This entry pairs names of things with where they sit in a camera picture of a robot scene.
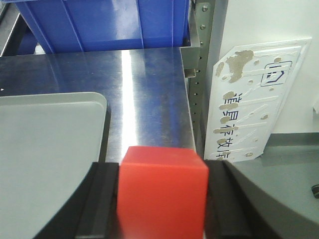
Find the blue bin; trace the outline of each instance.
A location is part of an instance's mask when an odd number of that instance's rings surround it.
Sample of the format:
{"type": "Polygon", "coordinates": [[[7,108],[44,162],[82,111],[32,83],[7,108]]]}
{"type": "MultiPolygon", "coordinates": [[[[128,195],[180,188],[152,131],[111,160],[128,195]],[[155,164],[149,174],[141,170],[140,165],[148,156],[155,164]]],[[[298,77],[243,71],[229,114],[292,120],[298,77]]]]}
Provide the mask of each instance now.
{"type": "Polygon", "coordinates": [[[14,2],[46,53],[182,46],[188,0],[14,2]]]}

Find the red cube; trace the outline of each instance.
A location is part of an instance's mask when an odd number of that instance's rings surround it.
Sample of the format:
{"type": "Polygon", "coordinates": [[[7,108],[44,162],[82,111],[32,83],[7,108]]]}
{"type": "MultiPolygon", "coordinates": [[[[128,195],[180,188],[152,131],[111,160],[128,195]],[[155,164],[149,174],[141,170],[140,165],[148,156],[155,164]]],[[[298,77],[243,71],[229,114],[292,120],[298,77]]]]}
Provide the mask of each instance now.
{"type": "Polygon", "coordinates": [[[130,147],[117,205],[124,239],[202,239],[207,181],[192,149],[130,147]]]}

